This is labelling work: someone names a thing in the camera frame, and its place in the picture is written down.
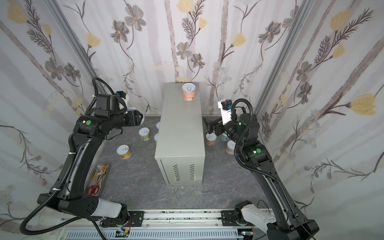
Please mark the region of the pink labelled can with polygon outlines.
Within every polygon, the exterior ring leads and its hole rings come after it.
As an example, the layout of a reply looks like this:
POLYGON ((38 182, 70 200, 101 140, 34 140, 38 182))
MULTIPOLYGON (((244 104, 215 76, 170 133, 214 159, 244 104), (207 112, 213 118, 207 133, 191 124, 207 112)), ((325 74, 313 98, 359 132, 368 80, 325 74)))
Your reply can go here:
POLYGON ((236 148, 236 143, 232 140, 229 140, 227 142, 226 152, 230 155, 233 155, 235 152, 235 148, 236 148))

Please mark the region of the orange labelled can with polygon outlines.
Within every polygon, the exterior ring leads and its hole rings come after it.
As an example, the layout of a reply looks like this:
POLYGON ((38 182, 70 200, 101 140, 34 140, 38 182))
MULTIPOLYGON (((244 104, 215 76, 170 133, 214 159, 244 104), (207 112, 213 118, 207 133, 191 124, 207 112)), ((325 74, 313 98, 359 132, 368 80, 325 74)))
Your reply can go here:
POLYGON ((182 85, 183 99, 186 101, 192 101, 196 96, 196 86, 191 83, 182 85))

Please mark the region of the teal labelled can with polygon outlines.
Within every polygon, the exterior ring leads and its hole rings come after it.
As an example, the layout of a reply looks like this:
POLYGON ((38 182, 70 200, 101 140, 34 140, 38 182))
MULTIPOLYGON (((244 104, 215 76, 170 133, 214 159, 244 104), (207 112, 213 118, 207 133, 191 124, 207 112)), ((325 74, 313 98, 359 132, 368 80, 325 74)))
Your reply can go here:
POLYGON ((139 114, 140 117, 140 126, 144 124, 145 122, 145 116, 136 108, 134 107, 129 107, 128 112, 135 112, 136 114, 139 114))

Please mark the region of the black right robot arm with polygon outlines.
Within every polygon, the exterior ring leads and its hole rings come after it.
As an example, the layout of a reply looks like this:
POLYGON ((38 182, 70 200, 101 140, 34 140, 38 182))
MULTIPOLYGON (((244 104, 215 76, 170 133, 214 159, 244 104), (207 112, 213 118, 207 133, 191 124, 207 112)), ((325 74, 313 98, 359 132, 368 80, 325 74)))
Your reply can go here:
POLYGON ((320 228, 302 213, 282 183, 270 153, 258 139, 260 125, 251 103, 246 99, 219 100, 218 107, 221 118, 205 121, 208 133, 225 134, 235 142, 235 160, 253 174, 273 210, 269 214, 244 201, 235 206, 231 217, 222 217, 223 224, 251 224, 270 240, 314 239, 320 228))

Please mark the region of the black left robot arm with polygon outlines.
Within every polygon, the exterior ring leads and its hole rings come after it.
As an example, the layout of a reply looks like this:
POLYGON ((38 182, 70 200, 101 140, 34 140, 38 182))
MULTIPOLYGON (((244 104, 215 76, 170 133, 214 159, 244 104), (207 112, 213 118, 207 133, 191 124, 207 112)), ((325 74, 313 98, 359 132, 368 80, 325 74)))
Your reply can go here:
POLYGON ((85 183, 94 157, 110 132, 140 126, 145 117, 140 111, 127 108, 124 92, 114 92, 98 77, 92 78, 92 83, 94 98, 68 138, 70 150, 64 167, 50 191, 39 195, 38 207, 21 223, 20 232, 24 235, 45 234, 80 219, 91 221, 96 228, 97 221, 107 223, 108 227, 122 227, 131 220, 127 205, 86 195, 85 183), (46 229, 29 230, 30 220, 45 207, 73 218, 46 229))

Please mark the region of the brown labelled can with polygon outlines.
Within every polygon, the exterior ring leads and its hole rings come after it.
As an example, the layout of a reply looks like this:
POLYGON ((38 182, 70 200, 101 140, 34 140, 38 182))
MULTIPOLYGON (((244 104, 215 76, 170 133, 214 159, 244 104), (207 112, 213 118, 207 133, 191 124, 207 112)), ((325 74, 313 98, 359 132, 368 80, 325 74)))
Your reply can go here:
POLYGON ((208 146, 214 146, 216 144, 217 136, 215 133, 207 133, 206 134, 206 144, 208 146))

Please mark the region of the pale teal can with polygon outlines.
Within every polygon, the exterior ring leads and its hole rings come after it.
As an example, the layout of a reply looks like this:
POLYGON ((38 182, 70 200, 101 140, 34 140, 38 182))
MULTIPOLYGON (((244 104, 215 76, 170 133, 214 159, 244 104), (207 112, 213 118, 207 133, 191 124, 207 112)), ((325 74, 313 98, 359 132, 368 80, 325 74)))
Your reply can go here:
POLYGON ((224 141, 224 142, 228 142, 230 140, 230 138, 225 134, 221 134, 221 140, 224 141))

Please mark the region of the green labelled can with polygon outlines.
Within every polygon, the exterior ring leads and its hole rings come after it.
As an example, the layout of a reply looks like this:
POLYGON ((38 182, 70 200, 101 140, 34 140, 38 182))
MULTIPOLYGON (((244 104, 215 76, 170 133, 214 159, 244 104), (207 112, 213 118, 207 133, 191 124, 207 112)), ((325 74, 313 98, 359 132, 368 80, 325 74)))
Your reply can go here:
POLYGON ((149 128, 141 128, 139 130, 139 136, 141 137, 142 141, 148 141, 151 139, 151 131, 149 128))

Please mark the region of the yellow labelled can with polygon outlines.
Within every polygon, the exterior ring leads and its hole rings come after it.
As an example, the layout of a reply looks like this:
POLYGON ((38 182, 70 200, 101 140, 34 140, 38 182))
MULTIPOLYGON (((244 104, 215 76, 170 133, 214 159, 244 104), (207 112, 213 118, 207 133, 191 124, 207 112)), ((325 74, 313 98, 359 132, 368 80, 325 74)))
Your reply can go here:
POLYGON ((131 149, 128 145, 120 145, 116 152, 123 160, 130 158, 132 155, 131 149))

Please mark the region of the grey metal cabinet box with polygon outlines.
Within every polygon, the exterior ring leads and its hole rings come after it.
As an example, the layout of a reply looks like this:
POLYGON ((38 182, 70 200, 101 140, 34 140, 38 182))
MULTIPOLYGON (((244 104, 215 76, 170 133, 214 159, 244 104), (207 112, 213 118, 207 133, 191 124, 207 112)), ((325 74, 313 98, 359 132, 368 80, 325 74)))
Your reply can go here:
POLYGON ((192 101, 183 99, 182 83, 167 83, 155 159, 167 186, 201 185, 205 135, 199 83, 192 101))

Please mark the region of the right steel scissors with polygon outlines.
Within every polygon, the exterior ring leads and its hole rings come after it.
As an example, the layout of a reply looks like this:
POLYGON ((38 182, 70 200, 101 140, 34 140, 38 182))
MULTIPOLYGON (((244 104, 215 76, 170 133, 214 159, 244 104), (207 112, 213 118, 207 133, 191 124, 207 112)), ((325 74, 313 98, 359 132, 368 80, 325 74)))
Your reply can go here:
POLYGON ((197 191, 196 188, 191 188, 191 198, 195 199, 197 196, 213 193, 214 190, 197 191))

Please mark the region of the steel scissors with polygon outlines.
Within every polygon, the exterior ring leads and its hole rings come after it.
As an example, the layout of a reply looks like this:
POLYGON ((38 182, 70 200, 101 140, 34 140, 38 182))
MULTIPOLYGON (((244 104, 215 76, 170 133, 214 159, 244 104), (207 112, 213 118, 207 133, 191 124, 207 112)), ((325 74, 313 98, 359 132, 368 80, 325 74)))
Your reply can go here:
POLYGON ((213 193, 214 190, 197 191, 196 188, 191 188, 191 198, 195 199, 197 196, 213 193))
POLYGON ((175 198, 177 200, 181 198, 181 195, 179 194, 179 189, 178 188, 174 189, 172 194, 170 194, 169 196, 161 199, 160 201, 168 200, 168 199, 171 199, 171 198, 175 198))

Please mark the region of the left steel scissors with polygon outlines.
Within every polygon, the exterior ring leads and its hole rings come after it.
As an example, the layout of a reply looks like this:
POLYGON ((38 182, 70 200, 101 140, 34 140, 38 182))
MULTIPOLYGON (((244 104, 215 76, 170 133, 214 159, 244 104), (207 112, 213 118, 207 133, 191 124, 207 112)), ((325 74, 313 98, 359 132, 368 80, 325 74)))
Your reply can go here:
POLYGON ((174 189, 172 194, 170 194, 169 196, 161 199, 160 201, 168 200, 168 199, 171 199, 171 198, 175 198, 177 200, 181 198, 181 195, 179 194, 179 189, 178 188, 174 189))

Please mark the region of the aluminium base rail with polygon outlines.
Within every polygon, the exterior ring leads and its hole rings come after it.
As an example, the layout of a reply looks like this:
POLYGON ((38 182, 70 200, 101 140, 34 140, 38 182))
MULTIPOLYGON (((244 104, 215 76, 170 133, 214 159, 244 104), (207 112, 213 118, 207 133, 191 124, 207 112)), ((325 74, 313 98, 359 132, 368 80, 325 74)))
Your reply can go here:
POLYGON ((246 207, 241 223, 233 210, 137 210, 124 227, 96 227, 79 220, 54 233, 54 240, 266 240, 277 222, 270 209, 246 207))

